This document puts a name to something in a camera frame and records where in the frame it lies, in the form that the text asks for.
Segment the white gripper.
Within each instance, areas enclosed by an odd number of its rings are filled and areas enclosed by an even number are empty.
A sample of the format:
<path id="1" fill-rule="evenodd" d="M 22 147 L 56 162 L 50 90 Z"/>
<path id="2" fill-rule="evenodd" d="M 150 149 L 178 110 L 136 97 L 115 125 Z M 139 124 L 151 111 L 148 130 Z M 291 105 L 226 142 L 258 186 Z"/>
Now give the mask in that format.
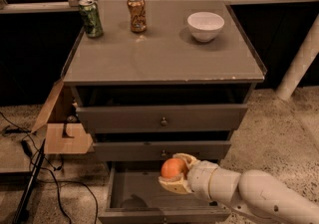
<path id="1" fill-rule="evenodd" d="M 192 194 L 201 200 L 211 200 L 209 192 L 210 180 L 218 165 L 209 161 L 199 161 L 196 157 L 187 153 L 176 153 L 173 158 L 181 159 L 190 168 L 187 180 L 183 174 L 172 178 L 159 177 L 161 187 L 175 194 Z"/>

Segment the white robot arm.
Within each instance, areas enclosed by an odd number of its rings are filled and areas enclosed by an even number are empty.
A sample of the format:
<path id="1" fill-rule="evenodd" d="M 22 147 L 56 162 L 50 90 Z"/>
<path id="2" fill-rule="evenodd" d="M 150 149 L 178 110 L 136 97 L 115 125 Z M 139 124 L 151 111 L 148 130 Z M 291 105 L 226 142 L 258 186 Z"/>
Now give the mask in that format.
<path id="1" fill-rule="evenodd" d="M 256 222 L 319 224 L 319 206 L 260 170 L 238 173 L 176 153 L 161 167 L 159 184 L 176 194 L 216 201 Z"/>

